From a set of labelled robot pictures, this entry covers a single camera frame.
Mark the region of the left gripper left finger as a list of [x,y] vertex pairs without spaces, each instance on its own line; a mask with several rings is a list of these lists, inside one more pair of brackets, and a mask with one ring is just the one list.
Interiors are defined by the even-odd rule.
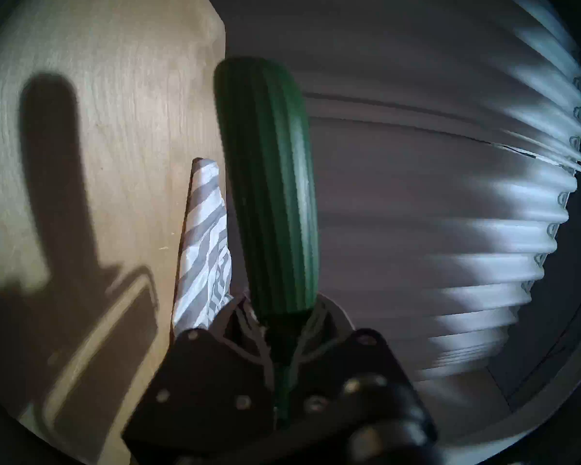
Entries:
[[122,432],[133,464],[195,464],[274,431],[273,366],[249,300],[180,325]]

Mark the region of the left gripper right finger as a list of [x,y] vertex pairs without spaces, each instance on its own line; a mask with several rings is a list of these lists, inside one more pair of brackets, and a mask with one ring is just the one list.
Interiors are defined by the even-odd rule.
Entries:
[[279,464],[437,464],[437,430],[385,339],[318,299],[280,371]]

